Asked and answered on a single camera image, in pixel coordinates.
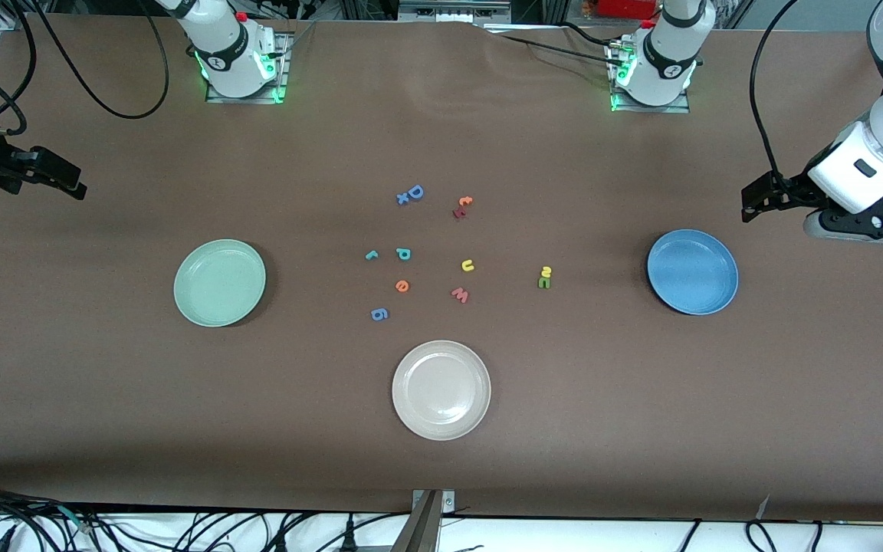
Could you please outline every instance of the gray wall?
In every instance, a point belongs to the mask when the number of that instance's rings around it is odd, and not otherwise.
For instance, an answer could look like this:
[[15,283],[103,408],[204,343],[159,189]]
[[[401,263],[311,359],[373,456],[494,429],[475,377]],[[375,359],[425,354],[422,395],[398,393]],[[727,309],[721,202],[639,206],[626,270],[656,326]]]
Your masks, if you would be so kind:
[[[766,28],[787,0],[754,0],[738,28]],[[863,31],[878,0],[799,0],[777,28],[790,31]]]

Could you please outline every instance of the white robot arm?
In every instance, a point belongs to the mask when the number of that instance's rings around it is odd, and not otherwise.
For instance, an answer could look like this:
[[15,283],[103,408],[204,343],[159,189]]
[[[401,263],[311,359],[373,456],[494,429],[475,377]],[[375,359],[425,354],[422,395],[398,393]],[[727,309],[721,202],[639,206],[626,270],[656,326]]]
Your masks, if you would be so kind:
[[235,14],[227,0],[156,0],[196,49],[204,77],[225,97],[255,94],[277,76],[274,29]]
[[623,38],[635,55],[615,83],[635,101],[661,106],[679,97],[697,69],[697,55],[714,28],[716,11],[709,0],[666,0],[653,28]]
[[[883,0],[868,22],[868,45],[883,77]],[[883,95],[792,179],[767,172],[742,191],[742,220],[769,210],[817,209],[803,223],[820,238],[883,242]]]

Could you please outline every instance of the red container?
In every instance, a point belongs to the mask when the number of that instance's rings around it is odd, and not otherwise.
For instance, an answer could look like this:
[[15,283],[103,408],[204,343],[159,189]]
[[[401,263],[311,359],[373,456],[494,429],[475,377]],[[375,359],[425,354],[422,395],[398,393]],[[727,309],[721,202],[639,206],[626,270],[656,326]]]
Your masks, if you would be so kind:
[[599,15],[607,18],[648,20],[656,13],[656,0],[599,0]]

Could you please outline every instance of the brown table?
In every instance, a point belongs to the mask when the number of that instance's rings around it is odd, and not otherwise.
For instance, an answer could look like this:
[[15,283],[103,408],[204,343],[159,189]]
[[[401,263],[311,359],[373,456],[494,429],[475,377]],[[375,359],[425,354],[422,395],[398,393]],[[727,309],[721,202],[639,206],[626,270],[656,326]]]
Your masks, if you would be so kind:
[[[143,20],[56,22],[110,104],[157,97]],[[477,514],[706,518],[749,518],[771,494],[770,517],[883,518],[883,248],[807,238],[795,210],[740,223],[740,189],[767,168],[747,107],[757,34],[714,32],[693,113],[655,116],[609,112],[593,62],[460,24],[322,22],[285,105],[206,105],[181,28],[160,28],[169,98],[122,121],[35,25],[15,143],[80,165],[89,191],[0,192],[0,486],[343,510],[451,487]],[[10,34],[5,87],[24,67]],[[793,174],[880,80],[862,34],[778,34],[760,86]],[[414,184],[424,200],[398,207]],[[713,317],[676,314],[645,279],[649,245],[682,227],[739,263]],[[179,262],[214,238],[269,268],[263,303],[224,329],[172,301]],[[542,265],[553,290],[537,290]],[[468,304],[449,297],[460,286]],[[494,388],[448,443],[390,402],[397,361],[441,338],[476,350]]]

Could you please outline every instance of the blue plate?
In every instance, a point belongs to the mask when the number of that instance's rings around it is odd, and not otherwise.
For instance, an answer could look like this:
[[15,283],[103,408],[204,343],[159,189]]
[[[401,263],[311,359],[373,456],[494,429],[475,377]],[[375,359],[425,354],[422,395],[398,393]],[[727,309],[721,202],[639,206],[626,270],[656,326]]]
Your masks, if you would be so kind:
[[647,272],[659,298],[686,314],[714,314],[738,292],[731,251],[700,230],[674,230],[656,240]]

